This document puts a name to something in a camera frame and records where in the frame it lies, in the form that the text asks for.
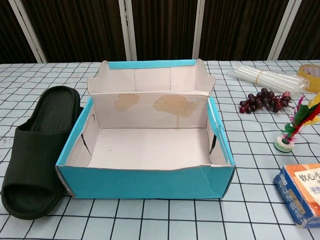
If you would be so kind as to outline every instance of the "checkered tablecloth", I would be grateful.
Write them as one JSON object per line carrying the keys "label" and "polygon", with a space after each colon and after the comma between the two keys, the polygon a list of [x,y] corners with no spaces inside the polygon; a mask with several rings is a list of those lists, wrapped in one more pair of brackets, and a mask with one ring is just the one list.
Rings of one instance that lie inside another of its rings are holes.
{"label": "checkered tablecloth", "polygon": [[[261,70],[296,74],[315,61],[243,61]],[[74,199],[65,194],[56,208],[37,220],[10,216],[0,203],[0,239],[13,240],[319,240],[320,229],[299,229],[278,194],[273,178],[286,164],[319,163],[320,125],[307,126],[291,153],[275,150],[273,142],[293,113],[267,108],[239,113],[239,102],[261,87],[228,72],[230,61],[207,61],[215,75],[216,98],[236,163],[223,199]],[[41,93],[64,85],[88,100],[87,78],[100,63],[0,64],[0,180],[11,157],[15,128],[32,114]],[[307,93],[312,99],[314,94]],[[300,95],[293,98],[295,106]]]}

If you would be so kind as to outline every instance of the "slipper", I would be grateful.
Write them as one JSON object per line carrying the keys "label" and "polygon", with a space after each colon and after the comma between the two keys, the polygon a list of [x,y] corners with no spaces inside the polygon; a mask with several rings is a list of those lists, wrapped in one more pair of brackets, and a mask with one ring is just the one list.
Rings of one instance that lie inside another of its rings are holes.
{"label": "slipper", "polygon": [[34,220],[57,205],[64,187],[55,164],[80,112],[79,93],[55,86],[41,95],[31,118],[16,128],[1,192],[11,215]]}

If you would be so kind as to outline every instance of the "box flap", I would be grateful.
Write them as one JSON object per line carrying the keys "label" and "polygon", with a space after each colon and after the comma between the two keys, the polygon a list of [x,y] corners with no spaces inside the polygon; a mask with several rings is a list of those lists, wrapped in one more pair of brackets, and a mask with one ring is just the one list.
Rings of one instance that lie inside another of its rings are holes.
{"label": "box flap", "polygon": [[[230,146],[227,141],[227,136],[223,127],[223,124],[220,120],[220,116],[218,113],[218,109],[216,107],[216,103],[213,97],[209,97],[207,103],[207,111],[208,111],[208,123],[212,130],[213,135],[210,133],[210,129],[207,125],[207,131],[210,139],[214,139],[216,136],[218,142],[216,142],[217,147],[219,146],[222,149],[225,163],[230,164],[231,166],[235,165],[235,161],[230,149]],[[210,158],[215,158],[215,152],[212,151],[210,154]]]}
{"label": "box flap", "polygon": [[88,78],[93,94],[134,92],[211,92],[216,82],[198,60],[107,62]]}
{"label": "box flap", "polygon": [[63,166],[66,164],[69,155],[71,154],[73,148],[75,147],[76,141],[82,134],[84,130],[84,126],[86,124],[86,121],[88,119],[89,113],[91,112],[94,105],[94,101],[91,97],[89,97],[87,104],[85,105],[84,109],[82,110],[80,116],[76,120],[71,133],[60,153],[60,156],[56,162],[56,166]]}

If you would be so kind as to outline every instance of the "feather shuttlecock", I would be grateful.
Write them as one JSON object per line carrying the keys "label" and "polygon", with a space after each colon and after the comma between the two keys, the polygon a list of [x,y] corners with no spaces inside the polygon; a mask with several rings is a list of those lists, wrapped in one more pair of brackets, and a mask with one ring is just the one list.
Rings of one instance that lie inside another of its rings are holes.
{"label": "feather shuttlecock", "polygon": [[293,140],[294,135],[299,132],[302,126],[313,125],[320,122],[320,117],[318,116],[318,114],[320,114],[320,93],[317,94],[308,105],[302,104],[303,98],[304,96],[299,100],[291,122],[284,126],[284,139],[288,142]]}

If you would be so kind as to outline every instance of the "grape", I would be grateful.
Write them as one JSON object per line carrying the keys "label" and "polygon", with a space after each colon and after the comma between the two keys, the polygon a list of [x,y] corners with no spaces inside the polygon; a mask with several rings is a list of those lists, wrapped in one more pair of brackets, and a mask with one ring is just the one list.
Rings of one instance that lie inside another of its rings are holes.
{"label": "grape", "polygon": [[257,107],[255,105],[252,105],[251,110],[252,110],[252,112],[255,112],[257,110]]}
{"label": "grape", "polygon": [[261,101],[261,100],[257,100],[257,101],[255,102],[255,106],[256,106],[258,109],[262,108],[262,106],[263,106],[262,101]]}
{"label": "grape", "polygon": [[268,92],[268,97],[269,98],[273,98],[275,96],[275,94],[272,92],[272,91],[269,91]]}
{"label": "grape", "polygon": [[268,99],[264,98],[264,99],[262,100],[262,104],[263,104],[264,106],[266,106],[268,103],[269,103],[269,102],[268,102]]}
{"label": "grape", "polygon": [[244,113],[247,110],[247,108],[245,106],[240,107],[240,113]]}
{"label": "grape", "polygon": [[290,97],[290,92],[289,92],[289,91],[285,91],[285,92],[282,94],[282,97]]}
{"label": "grape", "polygon": [[289,96],[282,97],[281,99],[284,102],[287,102],[287,103],[290,102],[290,97]]}
{"label": "grape", "polygon": [[250,104],[254,104],[255,101],[256,101],[256,98],[255,98],[255,97],[251,97],[251,98],[249,99],[249,103],[250,103]]}
{"label": "grape", "polygon": [[247,114],[251,113],[251,107],[250,106],[248,106],[248,108],[246,109],[246,113]]}
{"label": "grape", "polygon": [[247,105],[247,101],[241,101],[240,102],[240,106],[244,107],[245,105]]}
{"label": "grape", "polygon": [[262,88],[261,89],[261,93],[262,93],[262,95],[267,96],[268,95],[268,90],[266,88]]}
{"label": "grape", "polygon": [[277,103],[275,104],[274,107],[276,107],[277,109],[282,109],[283,104],[279,101],[279,102],[277,102]]}

